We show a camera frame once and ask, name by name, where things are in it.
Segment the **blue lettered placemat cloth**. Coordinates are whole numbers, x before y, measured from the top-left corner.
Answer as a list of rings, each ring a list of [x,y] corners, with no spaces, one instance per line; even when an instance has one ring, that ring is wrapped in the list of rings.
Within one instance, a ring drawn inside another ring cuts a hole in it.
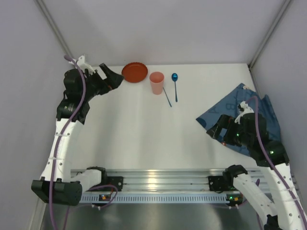
[[[196,118],[196,121],[205,130],[208,130],[216,124],[221,115],[229,115],[236,118],[239,115],[239,110],[237,107],[242,101],[247,101],[248,105],[252,109],[255,109],[255,101],[250,100],[250,98],[253,96],[258,96],[258,94],[248,88],[245,84],[241,83],[223,99]],[[258,97],[258,113],[261,114],[267,121],[269,138],[272,140],[281,141],[280,125],[275,115],[270,98],[267,95],[265,95],[263,98]]]

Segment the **pink plastic cup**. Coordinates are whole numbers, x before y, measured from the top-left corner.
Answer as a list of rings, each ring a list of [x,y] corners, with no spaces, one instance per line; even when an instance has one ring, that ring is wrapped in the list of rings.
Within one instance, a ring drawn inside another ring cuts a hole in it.
[[[165,77],[161,72],[156,71],[150,74],[149,80],[153,94],[160,95],[162,93],[164,87],[164,79]]]

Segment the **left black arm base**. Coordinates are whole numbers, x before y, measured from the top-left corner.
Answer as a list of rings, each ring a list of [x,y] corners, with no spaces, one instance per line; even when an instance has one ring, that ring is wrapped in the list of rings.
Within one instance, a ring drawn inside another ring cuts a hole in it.
[[[107,184],[115,186],[118,191],[122,191],[124,185],[124,177],[122,176],[108,176],[107,177]]]

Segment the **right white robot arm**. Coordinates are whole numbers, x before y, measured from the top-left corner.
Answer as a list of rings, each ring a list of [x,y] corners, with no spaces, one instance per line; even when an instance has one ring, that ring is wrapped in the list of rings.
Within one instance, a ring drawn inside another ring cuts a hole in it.
[[[238,190],[254,208],[265,230],[305,230],[307,215],[302,208],[291,177],[290,163],[283,144],[272,140],[262,115],[241,114],[234,118],[221,115],[207,134],[218,139],[222,129],[224,144],[245,146],[255,160],[269,187],[271,198],[252,181],[242,165],[225,169],[229,186]]]

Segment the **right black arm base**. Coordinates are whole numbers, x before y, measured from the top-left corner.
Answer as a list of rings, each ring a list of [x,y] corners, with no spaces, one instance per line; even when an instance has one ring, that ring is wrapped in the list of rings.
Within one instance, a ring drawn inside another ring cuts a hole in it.
[[[208,177],[209,190],[216,193],[222,193],[228,190],[227,184],[222,176]]]

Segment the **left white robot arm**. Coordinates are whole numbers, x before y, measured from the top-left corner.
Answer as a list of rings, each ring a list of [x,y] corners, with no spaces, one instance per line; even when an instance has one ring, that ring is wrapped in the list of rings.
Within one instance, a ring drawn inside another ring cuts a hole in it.
[[[57,107],[56,133],[52,149],[40,179],[33,180],[32,191],[45,203],[76,206],[82,194],[96,185],[105,185],[105,168],[92,166],[72,177],[71,164],[77,152],[77,140],[90,110],[89,102],[120,86],[124,76],[113,72],[104,63],[97,71],[71,69],[64,74],[63,99]]]

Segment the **orange-red plate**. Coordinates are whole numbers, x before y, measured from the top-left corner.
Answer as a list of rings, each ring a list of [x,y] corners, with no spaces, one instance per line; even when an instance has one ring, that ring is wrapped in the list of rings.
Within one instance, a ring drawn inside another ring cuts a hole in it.
[[[147,77],[148,69],[140,62],[131,62],[122,69],[121,74],[124,76],[125,81],[138,83]]]

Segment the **blue metallic fork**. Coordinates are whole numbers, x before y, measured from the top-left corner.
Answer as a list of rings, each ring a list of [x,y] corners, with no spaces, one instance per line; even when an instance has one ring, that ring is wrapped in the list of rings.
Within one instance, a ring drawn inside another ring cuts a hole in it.
[[[167,95],[167,92],[166,92],[166,90],[165,90],[165,87],[163,87],[163,91],[164,91],[164,93],[165,93],[165,96],[166,96],[166,98],[167,98],[167,101],[168,101],[169,106],[172,107],[172,104],[171,104],[171,102],[170,102],[170,100],[169,100],[169,97],[168,97],[168,95]]]

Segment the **blue metallic spoon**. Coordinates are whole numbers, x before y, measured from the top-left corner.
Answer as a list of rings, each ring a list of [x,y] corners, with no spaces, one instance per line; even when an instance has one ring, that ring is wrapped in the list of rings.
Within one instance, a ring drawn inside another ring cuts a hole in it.
[[[173,73],[171,75],[171,79],[172,81],[174,82],[174,85],[175,85],[175,101],[178,102],[178,98],[177,98],[177,80],[178,80],[178,75],[176,73]]]

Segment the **aluminium mounting rail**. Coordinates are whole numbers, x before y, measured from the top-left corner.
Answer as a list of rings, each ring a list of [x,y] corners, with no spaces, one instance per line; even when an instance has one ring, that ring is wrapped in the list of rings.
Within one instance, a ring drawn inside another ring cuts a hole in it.
[[[108,176],[123,177],[122,192],[208,192],[209,176],[223,169],[198,170],[107,170]]]

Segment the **left corner frame post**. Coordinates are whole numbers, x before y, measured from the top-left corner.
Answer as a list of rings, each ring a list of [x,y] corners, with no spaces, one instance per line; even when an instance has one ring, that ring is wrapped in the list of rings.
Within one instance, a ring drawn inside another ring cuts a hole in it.
[[[38,8],[38,10],[41,12],[44,19],[46,20],[48,26],[50,27],[52,33],[56,37],[56,40],[58,41],[58,44],[60,45],[60,48],[62,49],[64,54],[72,57],[71,50],[69,49],[60,29],[58,28],[56,22],[54,21],[45,2],[43,0],[34,0],[34,3]]]

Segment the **corner frame post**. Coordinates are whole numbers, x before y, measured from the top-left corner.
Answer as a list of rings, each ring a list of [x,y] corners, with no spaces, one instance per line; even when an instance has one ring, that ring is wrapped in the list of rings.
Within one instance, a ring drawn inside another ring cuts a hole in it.
[[[266,45],[268,44],[270,38],[273,36],[273,33],[278,28],[282,18],[285,16],[286,12],[289,10],[291,4],[293,3],[293,0],[284,0],[278,9],[276,15],[273,18],[273,21],[271,22],[265,36],[263,37],[260,45],[258,46],[255,54],[253,55],[252,60],[248,64],[248,69],[251,71],[253,67],[255,66],[256,62],[260,58],[262,52],[264,51]]]
[[[54,21],[45,2],[43,0],[34,0],[34,3],[38,8],[38,10],[41,12],[44,19],[46,20],[48,26],[50,27],[52,33],[56,37],[56,40],[58,41],[58,44],[60,45],[60,48],[62,49],[64,54],[72,57],[71,50],[69,49],[60,29],[58,28],[56,22]]]

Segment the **right corner frame post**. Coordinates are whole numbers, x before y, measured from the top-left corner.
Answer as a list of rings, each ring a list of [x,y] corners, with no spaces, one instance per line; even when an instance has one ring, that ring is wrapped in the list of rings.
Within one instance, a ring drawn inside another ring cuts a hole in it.
[[[293,3],[293,0],[284,0],[278,9],[276,15],[273,18],[273,21],[271,22],[265,36],[263,37],[260,45],[258,46],[255,54],[253,55],[252,60],[248,64],[248,69],[251,71],[253,67],[255,66],[256,62],[260,58],[262,52],[264,51],[266,45],[268,44],[270,38],[273,36],[273,33],[278,28],[282,18],[285,16],[286,12],[289,10],[291,4]]]

